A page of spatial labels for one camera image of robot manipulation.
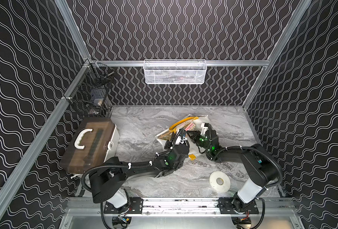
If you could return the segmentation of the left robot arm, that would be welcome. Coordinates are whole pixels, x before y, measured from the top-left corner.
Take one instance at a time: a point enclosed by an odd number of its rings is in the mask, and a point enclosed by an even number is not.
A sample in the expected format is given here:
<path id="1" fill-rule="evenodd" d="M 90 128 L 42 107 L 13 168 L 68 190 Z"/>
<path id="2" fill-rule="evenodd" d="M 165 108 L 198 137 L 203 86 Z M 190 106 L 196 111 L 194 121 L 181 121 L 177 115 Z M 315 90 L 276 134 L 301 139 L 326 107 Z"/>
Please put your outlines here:
<path id="1" fill-rule="evenodd" d="M 150 161 L 124 162 L 112 157 L 102 165 L 88 169 L 81 177 L 82 187 L 92 194 L 93 202 L 109 203 L 117 210 L 130 206 L 125 182 L 145 177 L 165 177 L 183 167 L 189 157 L 190 144 L 181 140 L 170 150 L 156 154 Z"/>

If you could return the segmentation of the white tote bag yellow handles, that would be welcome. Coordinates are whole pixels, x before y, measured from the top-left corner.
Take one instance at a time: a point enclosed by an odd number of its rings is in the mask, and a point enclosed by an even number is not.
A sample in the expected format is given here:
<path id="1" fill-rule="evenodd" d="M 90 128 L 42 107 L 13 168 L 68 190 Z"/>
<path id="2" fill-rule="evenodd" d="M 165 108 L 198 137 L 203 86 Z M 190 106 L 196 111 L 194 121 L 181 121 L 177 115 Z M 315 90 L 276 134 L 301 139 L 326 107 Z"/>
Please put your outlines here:
<path id="1" fill-rule="evenodd" d="M 185 129 L 185 127 L 190 122 L 193 122 L 196 125 L 193 131 L 200 131 L 200 132 L 201 132 L 202 123 L 211 123 L 207 115 L 192 116 L 189 114 L 184 119 L 176 122 L 169 128 L 157 134 L 156 140 L 162 145 L 162 148 L 164 150 L 170 149 L 175 135 L 178 133 L 178 131 L 181 128 Z M 186 138 L 190 144 L 189 160 L 194 161 L 195 159 L 199 158 L 201 154 L 199 153 L 197 146 L 191 141 L 189 134 L 186 134 Z"/>

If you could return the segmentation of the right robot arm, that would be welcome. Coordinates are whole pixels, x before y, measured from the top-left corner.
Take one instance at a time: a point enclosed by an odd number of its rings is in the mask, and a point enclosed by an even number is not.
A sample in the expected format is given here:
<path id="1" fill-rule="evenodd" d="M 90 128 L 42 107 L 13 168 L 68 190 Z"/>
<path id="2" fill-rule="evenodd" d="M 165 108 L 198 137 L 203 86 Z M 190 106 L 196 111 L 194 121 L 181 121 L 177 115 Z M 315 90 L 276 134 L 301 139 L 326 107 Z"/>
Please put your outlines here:
<path id="1" fill-rule="evenodd" d="M 248 179 L 233 196 L 231 206 L 238 213 L 247 212 L 267 189 L 282 183 L 281 166 L 260 144 L 250 147 L 222 147 L 215 130 L 189 131 L 188 136 L 198 147 L 203 148 L 201 154 L 216 163 L 234 162 L 245 167 Z"/>

